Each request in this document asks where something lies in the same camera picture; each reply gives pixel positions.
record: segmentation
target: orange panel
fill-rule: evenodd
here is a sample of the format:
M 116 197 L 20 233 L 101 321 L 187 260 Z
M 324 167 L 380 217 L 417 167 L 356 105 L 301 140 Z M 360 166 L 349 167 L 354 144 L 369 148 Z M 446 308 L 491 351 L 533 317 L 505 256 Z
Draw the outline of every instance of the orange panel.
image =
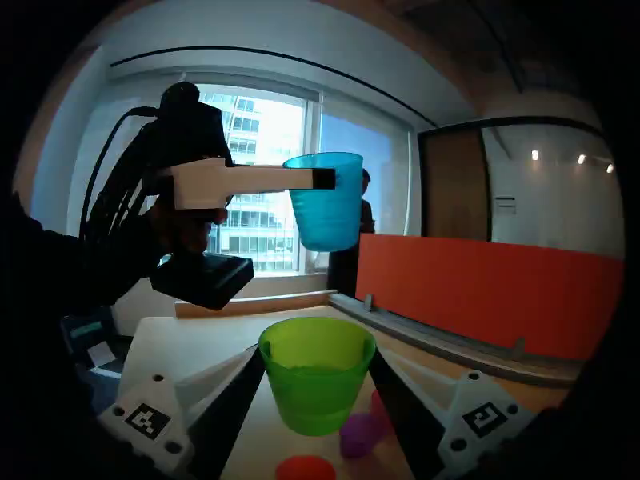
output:
M 439 329 L 556 358 L 591 356 L 623 262 L 568 250 L 364 234 L 356 296 Z

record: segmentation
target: window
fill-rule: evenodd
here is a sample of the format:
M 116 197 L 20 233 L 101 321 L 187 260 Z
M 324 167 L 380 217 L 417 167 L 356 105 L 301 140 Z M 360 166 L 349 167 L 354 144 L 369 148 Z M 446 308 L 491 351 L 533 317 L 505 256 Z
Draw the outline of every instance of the window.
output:
M 255 102 L 253 100 L 238 100 L 238 110 L 253 112 L 254 108 Z
M 255 140 L 231 137 L 229 138 L 229 150 L 232 152 L 239 152 L 240 154 L 254 154 Z
M 229 240 L 230 240 L 230 236 L 229 236 L 228 233 L 222 232 L 220 234 L 220 251 L 221 252 L 226 253 L 226 252 L 229 251 L 229 249 L 230 249 Z
M 222 128 L 224 130 L 229 129 L 229 122 L 231 121 L 231 112 L 222 112 Z
M 240 226 L 240 212 L 232 210 L 229 212 L 229 226 Z
M 232 254 L 240 253 L 240 237 L 230 238 L 230 252 Z
M 222 110 L 227 145 L 236 163 L 281 165 L 290 157 L 283 146 L 302 153 L 306 101 L 252 98 L 242 88 L 237 88 L 236 95 L 219 93 L 236 90 L 229 86 L 198 88 L 204 94 L 202 101 Z M 236 194 L 227 208 L 227 221 L 212 228 L 215 242 L 210 242 L 209 251 L 251 258 L 255 270 L 266 274 L 298 269 L 298 231 L 288 192 Z
M 259 127 L 260 127 L 259 120 L 253 120 L 251 118 L 242 118 L 242 117 L 234 118 L 234 130 L 257 133 Z

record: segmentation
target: table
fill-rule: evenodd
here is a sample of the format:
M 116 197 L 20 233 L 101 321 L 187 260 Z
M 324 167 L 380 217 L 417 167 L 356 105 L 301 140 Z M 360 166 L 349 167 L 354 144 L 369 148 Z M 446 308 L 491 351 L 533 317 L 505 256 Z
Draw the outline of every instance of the table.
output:
M 153 317 L 141 320 L 126 359 L 120 393 L 153 374 L 173 382 L 195 374 L 243 351 L 258 341 L 260 333 L 272 325 L 294 317 L 334 317 L 356 322 L 376 337 L 380 346 L 413 362 L 458 378 L 468 368 L 435 357 L 382 332 L 364 326 L 330 306 L 316 306 L 260 315 L 238 317 L 176 319 Z M 537 412 L 556 406 L 566 389 L 541 388 L 496 379 L 524 407 Z M 369 409 L 374 384 L 367 375 L 353 412 Z M 374 452 L 358 460 L 345 460 L 339 451 L 338 433 L 325 437 L 305 437 L 289 430 L 279 417 L 266 375 L 249 408 L 222 478 L 274 478 L 276 466 L 293 455 L 319 455 L 336 469 L 338 479 L 413 478 L 397 439 L 389 436 Z

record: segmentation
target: black cable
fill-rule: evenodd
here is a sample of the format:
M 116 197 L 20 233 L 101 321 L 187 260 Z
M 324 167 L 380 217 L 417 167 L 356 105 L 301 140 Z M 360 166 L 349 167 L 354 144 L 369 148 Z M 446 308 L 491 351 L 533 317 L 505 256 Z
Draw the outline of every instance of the black cable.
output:
M 111 145 L 111 142 L 114 140 L 114 137 L 118 132 L 120 125 L 128 117 L 131 117 L 134 115 L 137 115 L 140 117 L 155 117 L 157 115 L 157 112 L 158 110 L 153 108 L 152 106 L 137 106 L 135 108 L 132 108 L 131 110 L 129 110 L 123 116 L 120 117 L 120 119 L 116 122 L 114 128 L 112 129 L 111 133 L 109 134 L 109 137 L 107 138 L 105 145 L 102 148 L 100 155 L 98 156 L 98 160 L 95 163 L 94 169 L 91 172 L 91 177 L 89 178 L 89 183 L 86 187 L 85 200 L 84 200 L 84 203 L 82 204 L 82 214 L 80 215 L 79 237 L 82 241 L 85 241 L 85 238 L 86 238 L 86 216 L 89 211 L 89 204 L 91 202 L 91 195 L 94 190 L 95 181 L 96 181 L 96 178 L 98 177 L 100 166 L 102 165 L 102 162 L 105 159 L 106 152 L 109 150 L 109 146 Z

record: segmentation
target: person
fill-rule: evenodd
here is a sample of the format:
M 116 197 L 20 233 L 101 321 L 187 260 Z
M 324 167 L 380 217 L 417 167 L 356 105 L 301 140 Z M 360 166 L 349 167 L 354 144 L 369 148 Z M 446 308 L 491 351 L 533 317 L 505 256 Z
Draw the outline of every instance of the person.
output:
M 371 176 L 366 169 L 362 169 L 362 195 L 369 188 Z M 364 198 L 360 207 L 360 233 L 374 234 L 375 220 L 371 211 L 371 204 Z M 360 254 L 360 241 L 347 250 L 332 252 L 329 255 L 329 267 L 327 270 L 327 287 L 337 290 L 339 293 L 355 298 L 355 289 L 358 282 L 358 257 Z
M 2 425 L 10 438 L 3 444 L 3 476 L 44 478 L 65 472 L 72 478 L 164 478 L 148 459 L 132 455 L 130 445 L 99 425 L 60 320 L 112 305 L 149 276 L 165 254 L 203 252 L 210 224 L 176 215 L 159 199 L 109 245 L 87 256 L 79 238 L 44 230 L 25 213 L 16 194 L 7 196 L 8 307 L 19 321 L 4 322 L 2 329 Z M 217 209 L 212 219 L 221 223 L 226 216 L 225 209 Z

